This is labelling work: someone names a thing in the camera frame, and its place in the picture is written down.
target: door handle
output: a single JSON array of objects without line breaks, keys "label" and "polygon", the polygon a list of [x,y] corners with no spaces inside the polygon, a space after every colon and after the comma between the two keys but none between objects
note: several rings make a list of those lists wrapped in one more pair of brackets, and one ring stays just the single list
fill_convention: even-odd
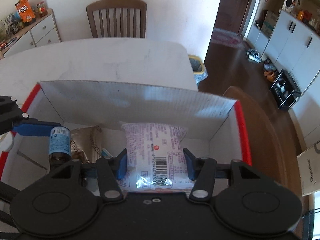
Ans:
[{"label": "door handle", "polygon": [[292,27],[292,24],[293,24],[293,21],[291,21],[291,24],[290,24],[290,26],[289,26],[289,31],[290,31],[290,29],[291,29],[291,27]]},{"label": "door handle", "polygon": [[294,25],[294,27],[292,28],[292,31],[291,31],[291,33],[293,33],[294,32],[294,29],[296,28],[296,24]]},{"label": "door handle", "polygon": [[307,48],[310,46],[311,41],[312,41],[312,37],[310,38],[310,41],[309,41],[309,43],[308,43],[308,45],[307,45]]}]

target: trash can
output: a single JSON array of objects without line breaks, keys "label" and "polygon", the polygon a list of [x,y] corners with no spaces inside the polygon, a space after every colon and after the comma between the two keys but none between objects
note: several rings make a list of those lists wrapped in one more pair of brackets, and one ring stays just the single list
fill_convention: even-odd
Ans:
[{"label": "trash can", "polygon": [[207,78],[208,76],[207,69],[205,68],[202,60],[199,57],[194,55],[189,55],[189,60],[192,66],[193,76],[198,86],[202,80]]}]

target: jar with red lid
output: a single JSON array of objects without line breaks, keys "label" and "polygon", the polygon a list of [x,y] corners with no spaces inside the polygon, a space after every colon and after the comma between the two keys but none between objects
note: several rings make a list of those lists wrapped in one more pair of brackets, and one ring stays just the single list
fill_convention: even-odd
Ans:
[{"label": "jar with red lid", "polygon": [[45,7],[44,1],[37,4],[40,17],[46,16],[48,14],[47,8]]}]

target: bottle with blue label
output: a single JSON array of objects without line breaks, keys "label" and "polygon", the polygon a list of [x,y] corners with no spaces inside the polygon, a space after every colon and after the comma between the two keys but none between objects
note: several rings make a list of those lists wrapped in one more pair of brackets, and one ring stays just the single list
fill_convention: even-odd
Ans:
[{"label": "bottle with blue label", "polygon": [[49,163],[50,170],[58,168],[71,160],[70,131],[65,127],[55,127],[50,132]]}]

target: cardboard box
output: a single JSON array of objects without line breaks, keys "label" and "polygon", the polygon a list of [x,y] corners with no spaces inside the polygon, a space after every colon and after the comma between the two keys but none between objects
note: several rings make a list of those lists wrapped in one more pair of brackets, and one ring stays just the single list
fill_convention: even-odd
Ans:
[{"label": "cardboard box", "polygon": [[266,15],[266,19],[263,22],[261,31],[267,35],[268,37],[271,36],[273,29],[276,26],[276,22],[278,20],[278,15],[276,15],[275,13],[268,11],[267,15]]},{"label": "cardboard box", "polygon": [[320,141],[298,157],[302,195],[320,190]]},{"label": "cardboard box", "polygon": [[[69,129],[100,125],[102,146],[113,156],[126,147],[120,122],[156,122],[186,127],[188,134],[181,145],[198,157],[225,164],[243,159],[251,164],[241,105],[234,99],[141,84],[59,80],[37,84],[25,106],[30,117],[60,122]],[[2,181],[21,190],[44,176],[46,170],[16,153],[19,150],[48,167],[48,141],[17,134]],[[217,179],[214,193],[226,187],[227,179]]]}]

